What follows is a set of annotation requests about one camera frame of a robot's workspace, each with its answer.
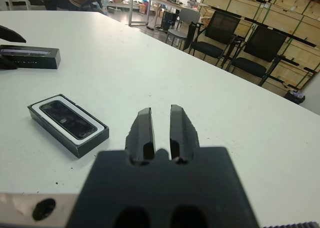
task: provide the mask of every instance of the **office chair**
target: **office chair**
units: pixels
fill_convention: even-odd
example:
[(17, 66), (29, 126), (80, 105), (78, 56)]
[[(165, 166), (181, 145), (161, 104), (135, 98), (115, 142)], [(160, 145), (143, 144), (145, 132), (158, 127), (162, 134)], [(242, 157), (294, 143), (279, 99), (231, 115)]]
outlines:
[[(215, 11), (215, 13), (213, 14), (209, 22), (208, 27), (206, 27), (201, 32), (199, 32), (194, 42), (191, 43), (189, 53), (193, 49), (193, 55), (195, 55), (195, 50), (197, 50), (204, 54), (203, 60), (206, 58), (206, 55), (209, 55), (213, 58), (218, 59), (216, 62), (216, 65), (217, 65), (220, 58), (224, 54), (226, 48), (230, 44), (230, 41), (234, 36), (234, 32), (239, 22), (240, 22), (239, 18)], [(198, 42), (199, 36), (204, 31), (205, 31), (206, 37), (216, 40), (220, 43), (226, 44), (227, 46), (225, 47), (225, 49), (223, 50), (221, 48), (218, 48), (206, 42)]]
[(97, 9), (97, 6), (94, 5), (94, 3), (97, 2), (98, 5), (100, 6), (100, 8), (102, 9), (103, 5), (101, 0), (86, 0), (86, 2), (84, 2), (83, 4), (81, 4), (81, 6), (79, 7), (79, 11), (87, 11), (88, 9), (90, 9), (90, 11), (92, 12), (100, 12), (103, 13), (100, 9)]
[[(197, 11), (194, 11), (191, 9), (182, 9), (179, 13), (179, 23), (177, 27), (179, 27), (179, 25), (182, 25), (182, 22), (187, 23), (189, 25), (191, 23), (196, 24), (198, 23), (199, 19), (200, 19), (200, 13), (198, 13)], [(166, 36), (165, 43), (167, 43), (169, 36), (173, 36), (171, 46), (174, 44), (175, 38), (180, 39), (179, 49), (181, 48), (182, 41), (187, 39), (187, 34), (176, 29), (169, 29)]]
[[(274, 30), (258, 26), (248, 42), (244, 43), (242, 47), (236, 51), (226, 70), (229, 71), (230, 66), (234, 66), (232, 73), (234, 72), (235, 68), (244, 70), (256, 77), (261, 78), (261, 81), (258, 85), (262, 86), (262, 84), (268, 78), (270, 72), (272, 72), (274, 69), (275, 65), (278, 64), (279, 59), (276, 59), (277, 53), (284, 44), (286, 38), (287, 37), (285, 35)], [(244, 52), (248, 54), (263, 59), (269, 63), (273, 61), (271, 67), (269, 68), (270, 72), (267, 72), (267, 69), (264, 66), (251, 60), (242, 57), (237, 58), (243, 47)]]

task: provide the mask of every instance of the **black box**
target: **black box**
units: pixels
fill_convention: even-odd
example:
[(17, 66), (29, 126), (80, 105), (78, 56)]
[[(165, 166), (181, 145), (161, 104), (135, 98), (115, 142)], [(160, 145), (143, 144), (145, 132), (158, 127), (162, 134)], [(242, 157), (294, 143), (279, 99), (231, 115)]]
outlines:
[(59, 49), (28, 46), (0, 45), (0, 55), (18, 68), (58, 69), (61, 60)]
[(177, 17), (178, 17), (178, 14), (174, 14), (174, 13), (170, 13), (170, 12), (164, 11), (163, 17), (162, 17), (162, 21), (161, 21), (161, 28), (164, 31), (168, 31), (170, 26), (171, 26), (170, 23), (175, 24), (176, 20), (177, 20)]
[[(104, 127), (104, 130), (101, 133), (97, 134), (96, 136), (92, 137), (91, 139), (87, 140), (85, 143), (83, 143), (81, 145), (76, 145), (76, 144), (72, 143), (67, 137), (65, 137), (58, 130), (56, 130), (50, 123), (48, 123), (41, 115), (39, 115), (32, 108), (33, 105), (40, 103), (40, 102), (43, 102), (45, 100), (51, 99), (56, 96), (62, 96), (63, 98), (68, 100), (70, 103), (72, 103), (77, 108), (79, 108), (81, 111), (86, 113), (88, 116), (90, 116), (96, 122), (101, 124)], [(31, 104), (28, 106), (28, 109), (30, 111), (30, 115), (31, 115), (32, 119), (34, 119), (38, 124), (40, 124), (46, 131), (48, 131), (54, 138), (56, 138), (61, 144), (63, 144), (71, 153), (73, 153), (78, 158), (81, 158), (82, 156), (84, 156), (89, 151), (91, 151), (92, 149), (94, 149), (99, 144), (101, 144), (102, 142), (104, 142), (106, 139), (109, 138), (109, 128), (105, 124), (103, 124), (102, 122), (97, 120), (95, 117), (90, 115), (86, 110), (84, 110), (80, 106), (76, 105), (74, 102), (72, 102), (70, 99), (66, 98), (62, 94), (58, 94), (58, 95), (52, 96), (50, 98), (36, 102), (34, 104)]]

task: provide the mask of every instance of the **black chair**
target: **black chair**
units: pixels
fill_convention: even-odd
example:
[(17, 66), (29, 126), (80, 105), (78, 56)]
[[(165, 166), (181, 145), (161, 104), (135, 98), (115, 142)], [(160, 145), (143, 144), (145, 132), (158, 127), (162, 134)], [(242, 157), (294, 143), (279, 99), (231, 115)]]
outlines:
[[(287, 37), (281, 33), (258, 26), (248, 42), (244, 43), (242, 47), (236, 51), (226, 70), (229, 71), (230, 66), (234, 66), (233, 71), (235, 68), (244, 70), (256, 77), (261, 78), (262, 80), (259, 83), (259, 86), (262, 86), (262, 84), (268, 78), (270, 72), (272, 72), (272, 70), (275, 68), (274, 64), (277, 64), (277, 62), (275, 62), (277, 59), (275, 58), (286, 38)], [(249, 59), (237, 58), (243, 47), (244, 52), (248, 54), (263, 59), (269, 63), (273, 61), (271, 67), (269, 68), (270, 72), (267, 72), (267, 69), (264, 66)]]
[(103, 13), (100, 9), (97, 8), (97, 6), (94, 4), (95, 2), (97, 2), (100, 6), (100, 8), (102, 9), (103, 5), (101, 0), (86, 0), (86, 2), (84, 2), (83, 4), (81, 4), (81, 6), (79, 7), (79, 11), (87, 11), (90, 10), (92, 12), (100, 12)]
[(206, 55), (209, 55), (213, 58), (218, 59), (216, 62), (216, 64), (218, 64), (225, 50), (218, 48), (212, 44), (208, 44), (206, 42), (198, 42), (198, 38), (205, 31), (206, 37), (216, 40), (220, 43), (226, 44), (227, 48), (228, 44), (230, 44), (230, 41), (234, 36), (234, 32), (239, 22), (240, 19), (237, 17), (215, 11), (209, 22), (208, 27), (199, 32), (195, 41), (191, 43), (189, 53), (193, 49), (193, 55), (195, 55), (195, 50), (197, 50), (201, 53), (204, 53), (203, 59), (206, 58)]

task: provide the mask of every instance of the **desk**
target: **desk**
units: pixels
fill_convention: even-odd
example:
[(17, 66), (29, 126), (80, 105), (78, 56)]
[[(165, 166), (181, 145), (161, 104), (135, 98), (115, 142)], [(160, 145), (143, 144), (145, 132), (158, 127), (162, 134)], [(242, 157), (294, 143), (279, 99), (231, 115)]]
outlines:
[(150, 7), (151, 7), (151, 1), (154, 1), (158, 3), (158, 8), (155, 14), (155, 24), (157, 24), (157, 18), (158, 18), (158, 9), (159, 9), (159, 4), (163, 4), (169, 7), (172, 7), (174, 9), (191, 9), (187, 6), (183, 5), (178, 5), (178, 4), (173, 4), (171, 2), (165, 1), (165, 0), (149, 0), (147, 11), (146, 11), (146, 16), (147, 16), (147, 21), (132, 21), (132, 12), (133, 12), (133, 5), (134, 5), (134, 0), (130, 0), (130, 11), (129, 11), (129, 26), (132, 24), (140, 24), (140, 25), (148, 25), (149, 24), (149, 12), (150, 12)]
[[(320, 116), (99, 13), (0, 12), (0, 20), (26, 45), (61, 55), (58, 70), (0, 71), (0, 192), (79, 193), (95, 155), (124, 149), (145, 107), (156, 148), (169, 151), (178, 104), (201, 146), (227, 147), (261, 227), (320, 221)], [(27, 109), (59, 93), (110, 127), (81, 159)]]

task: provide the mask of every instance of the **cable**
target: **cable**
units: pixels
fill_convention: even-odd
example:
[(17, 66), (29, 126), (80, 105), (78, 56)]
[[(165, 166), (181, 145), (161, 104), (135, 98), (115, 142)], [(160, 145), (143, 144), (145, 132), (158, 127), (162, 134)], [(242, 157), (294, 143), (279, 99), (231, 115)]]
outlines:
[(132, 28), (138, 28), (138, 29), (140, 29), (140, 30), (142, 30), (142, 31), (144, 31), (144, 32), (146, 32), (146, 33), (148, 33), (148, 34), (151, 34), (151, 35), (164, 36), (164, 34), (162, 34), (162, 33), (160, 33), (160, 34), (155, 34), (155, 33), (149, 32), (149, 31), (147, 31), (147, 30), (145, 30), (145, 29), (141, 29), (139, 26), (131, 26), (131, 27), (132, 27)]

